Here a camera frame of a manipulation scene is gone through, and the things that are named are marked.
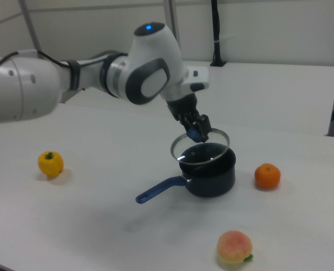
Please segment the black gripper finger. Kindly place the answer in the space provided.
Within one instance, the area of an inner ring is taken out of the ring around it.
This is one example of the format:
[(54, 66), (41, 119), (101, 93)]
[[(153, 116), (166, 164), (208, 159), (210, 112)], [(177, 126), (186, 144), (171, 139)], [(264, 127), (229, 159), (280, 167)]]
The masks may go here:
[(183, 115), (183, 126), (187, 133), (198, 132), (196, 127), (197, 114), (187, 112)]
[(209, 139), (208, 134), (211, 131), (209, 117), (207, 115), (199, 115), (196, 119), (196, 130), (199, 142), (206, 142)]

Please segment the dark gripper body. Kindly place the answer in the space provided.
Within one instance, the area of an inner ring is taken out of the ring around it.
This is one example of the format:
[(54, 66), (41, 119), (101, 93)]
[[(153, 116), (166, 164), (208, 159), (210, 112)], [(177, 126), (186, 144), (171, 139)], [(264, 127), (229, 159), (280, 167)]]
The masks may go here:
[(195, 94), (189, 94), (181, 99), (167, 101), (168, 109), (176, 121), (195, 122), (201, 119), (196, 109), (197, 97)]

